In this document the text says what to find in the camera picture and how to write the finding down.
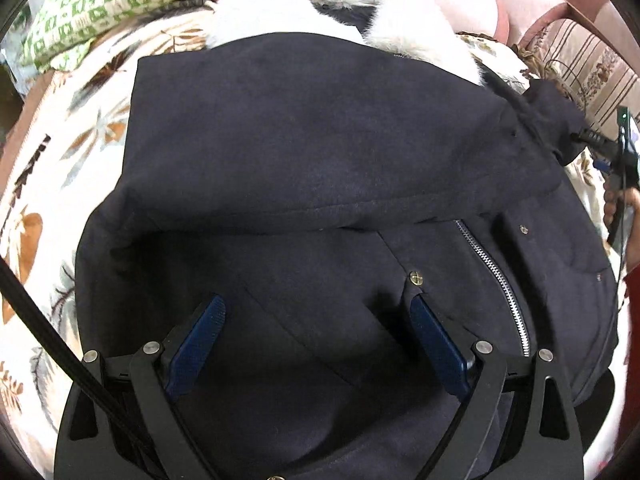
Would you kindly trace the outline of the person's right hand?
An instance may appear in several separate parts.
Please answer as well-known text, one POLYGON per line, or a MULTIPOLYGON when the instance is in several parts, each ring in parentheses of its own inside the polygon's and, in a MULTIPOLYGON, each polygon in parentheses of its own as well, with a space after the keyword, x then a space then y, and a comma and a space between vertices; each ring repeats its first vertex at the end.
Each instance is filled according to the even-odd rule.
POLYGON ((622 192, 612 185, 611 180, 606 180, 604 184, 604 216, 603 220, 608 228, 608 235, 612 236, 614 233, 613 224, 617 211, 618 202, 622 199, 622 192))

